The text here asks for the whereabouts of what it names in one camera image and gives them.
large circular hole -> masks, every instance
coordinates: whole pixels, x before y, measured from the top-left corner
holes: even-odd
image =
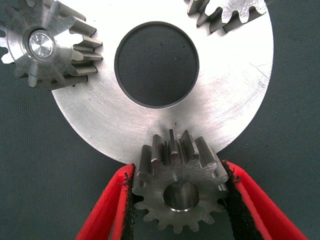
[[[163,200],[172,211],[187,212],[199,202],[198,188],[187,181],[176,181],[165,189]]]
[[[181,101],[194,86],[198,71],[198,53],[191,39],[165,22],[148,22],[130,31],[115,56],[122,90],[149,108]]]

metal disc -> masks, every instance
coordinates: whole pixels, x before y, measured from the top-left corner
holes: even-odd
[[[141,147],[168,129],[203,136],[216,152],[229,145],[257,113],[273,65],[273,32],[268,13],[228,34],[196,27],[183,0],[62,0],[84,14],[103,42],[103,61],[87,83],[53,91],[62,113],[91,146],[122,163],[137,163]],[[185,32],[199,57],[197,81],[181,101],[162,108],[142,106],[127,96],[115,74],[115,55],[123,38],[148,22],[165,22]]]

